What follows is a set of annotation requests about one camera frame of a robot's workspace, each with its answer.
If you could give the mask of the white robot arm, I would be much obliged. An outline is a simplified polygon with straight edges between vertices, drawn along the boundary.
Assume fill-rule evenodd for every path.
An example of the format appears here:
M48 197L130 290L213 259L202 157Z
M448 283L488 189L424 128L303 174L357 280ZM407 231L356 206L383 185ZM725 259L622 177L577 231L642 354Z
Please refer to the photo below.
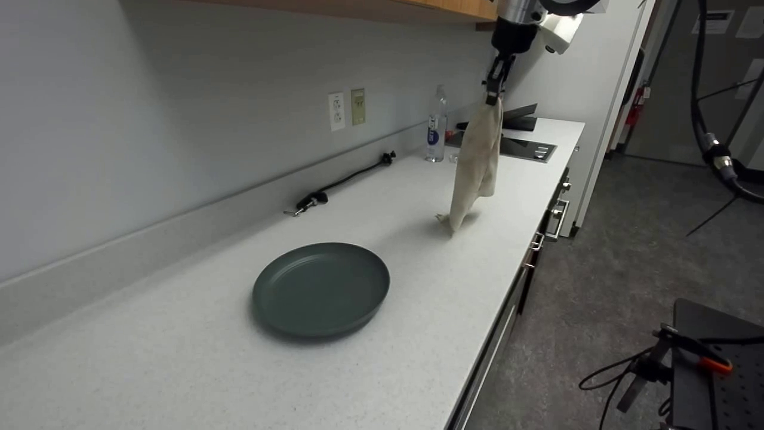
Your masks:
M565 53L583 16L596 5L598 0L498 0L485 103L498 103L515 57L528 53L535 40L542 40L548 53Z

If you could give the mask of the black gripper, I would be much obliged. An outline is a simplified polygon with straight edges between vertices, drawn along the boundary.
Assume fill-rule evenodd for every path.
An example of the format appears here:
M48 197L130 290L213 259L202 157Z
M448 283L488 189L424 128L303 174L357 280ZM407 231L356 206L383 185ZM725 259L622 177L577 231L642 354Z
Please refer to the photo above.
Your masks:
M498 22L493 26L492 45L500 57L492 60L492 67L485 77L485 103L486 104L497 104L497 100L503 97L505 80L509 80L511 69L515 65L515 55L528 53L535 36L537 36L535 23Z

